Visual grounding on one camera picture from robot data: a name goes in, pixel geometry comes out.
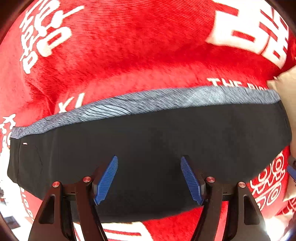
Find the black pants with floral trim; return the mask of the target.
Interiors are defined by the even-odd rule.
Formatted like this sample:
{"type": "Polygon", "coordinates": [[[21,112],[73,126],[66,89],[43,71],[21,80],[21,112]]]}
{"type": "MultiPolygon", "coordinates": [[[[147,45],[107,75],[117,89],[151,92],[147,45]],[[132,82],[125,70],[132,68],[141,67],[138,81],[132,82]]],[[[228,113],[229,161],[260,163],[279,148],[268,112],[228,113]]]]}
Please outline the black pants with floral trim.
{"type": "Polygon", "coordinates": [[[192,209],[187,155],[204,175],[249,181],[290,144],[273,90],[203,86],[116,96],[43,118],[11,134],[8,176],[39,199],[118,157],[102,222],[143,221],[192,209]]]}

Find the red bedspread with white characters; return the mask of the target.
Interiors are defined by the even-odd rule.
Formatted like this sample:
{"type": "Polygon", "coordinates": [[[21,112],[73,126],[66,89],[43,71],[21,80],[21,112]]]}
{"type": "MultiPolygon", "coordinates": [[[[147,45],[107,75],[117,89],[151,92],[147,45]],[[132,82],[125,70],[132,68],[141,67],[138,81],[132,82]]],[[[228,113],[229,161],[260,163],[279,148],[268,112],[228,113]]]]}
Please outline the red bedspread with white characters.
{"type": "Polygon", "coordinates": [[[2,191],[14,212],[26,208],[29,240],[272,240],[271,218],[277,240],[295,240],[290,144],[249,181],[199,170],[202,205],[143,221],[101,221],[97,168],[54,181],[43,199],[7,173],[15,127],[135,92],[273,90],[267,81],[294,66],[295,24],[281,1],[1,1],[2,191]]]}

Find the cream pillow on right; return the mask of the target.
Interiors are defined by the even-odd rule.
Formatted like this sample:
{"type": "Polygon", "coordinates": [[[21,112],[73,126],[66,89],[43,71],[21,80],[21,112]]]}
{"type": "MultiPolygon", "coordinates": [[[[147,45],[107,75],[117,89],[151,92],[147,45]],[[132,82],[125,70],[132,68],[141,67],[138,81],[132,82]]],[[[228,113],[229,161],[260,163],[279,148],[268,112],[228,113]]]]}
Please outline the cream pillow on right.
{"type": "Polygon", "coordinates": [[[295,158],[295,66],[274,80],[267,81],[267,86],[278,93],[287,113],[292,131],[290,152],[295,158]]]}

